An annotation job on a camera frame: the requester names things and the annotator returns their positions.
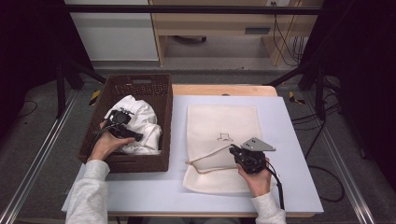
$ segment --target white panel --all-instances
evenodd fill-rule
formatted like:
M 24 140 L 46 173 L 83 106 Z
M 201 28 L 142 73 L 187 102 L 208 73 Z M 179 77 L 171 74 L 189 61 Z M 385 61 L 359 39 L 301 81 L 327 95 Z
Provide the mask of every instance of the white panel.
M 65 0 L 67 5 L 147 5 L 147 0 Z M 71 13 L 91 61 L 158 61 L 148 13 Z

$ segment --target gray sweatshirt sleeve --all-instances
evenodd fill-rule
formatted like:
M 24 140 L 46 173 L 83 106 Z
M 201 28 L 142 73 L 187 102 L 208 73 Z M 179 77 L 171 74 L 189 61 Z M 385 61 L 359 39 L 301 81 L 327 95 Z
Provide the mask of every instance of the gray sweatshirt sleeve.
M 84 177 L 75 183 L 66 223 L 107 223 L 107 183 L 110 170 L 104 161 L 88 161 Z
M 252 198 L 251 201 L 259 214 L 256 218 L 256 224 L 286 223 L 286 213 L 276 207 L 276 202 L 271 192 Z

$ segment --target white tabletop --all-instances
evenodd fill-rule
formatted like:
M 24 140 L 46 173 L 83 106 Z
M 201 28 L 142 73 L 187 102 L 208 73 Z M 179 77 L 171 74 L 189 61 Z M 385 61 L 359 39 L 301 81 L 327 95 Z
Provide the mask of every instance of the white tabletop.
M 280 176 L 288 216 L 312 216 L 323 208 L 303 152 L 281 97 L 174 96 L 169 170 L 160 173 L 109 174 L 108 212 L 125 216 L 238 216 L 256 215 L 249 193 L 203 194 L 183 187 L 188 159 L 186 143 L 188 105 L 255 105 L 262 140 L 276 148 L 265 152 Z M 82 164 L 76 181 L 82 178 Z M 278 192 L 272 190 L 278 202 Z M 62 211 L 67 210 L 69 197 Z

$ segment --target basket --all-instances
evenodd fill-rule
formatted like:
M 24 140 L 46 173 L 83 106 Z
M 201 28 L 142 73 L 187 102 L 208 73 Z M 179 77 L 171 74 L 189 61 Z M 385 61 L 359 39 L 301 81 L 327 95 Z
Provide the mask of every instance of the basket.
M 110 173 L 165 172 L 169 167 L 171 118 L 173 105 L 172 81 L 170 75 L 129 75 L 109 76 L 105 88 L 93 112 L 90 127 L 86 133 L 78 158 L 86 162 L 94 131 L 99 129 L 107 111 L 119 100 L 132 95 L 136 100 L 144 100 L 154 109 L 158 125 L 163 133 L 159 140 L 159 155 L 110 154 L 105 162 Z

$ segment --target sleeve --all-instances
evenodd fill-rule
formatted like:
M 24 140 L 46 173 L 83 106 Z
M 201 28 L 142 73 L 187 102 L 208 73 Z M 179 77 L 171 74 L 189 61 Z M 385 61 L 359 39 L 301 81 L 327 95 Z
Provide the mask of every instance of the sleeve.
M 286 213 L 276 207 L 276 202 L 271 192 L 252 198 L 251 201 L 259 214 L 256 218 L 256 224 L 286 223 Z
M 85 174 L 75 183 L 66 214 L 66 223 L 107 223 L 107 183 L 104 161 L 88 161 Z

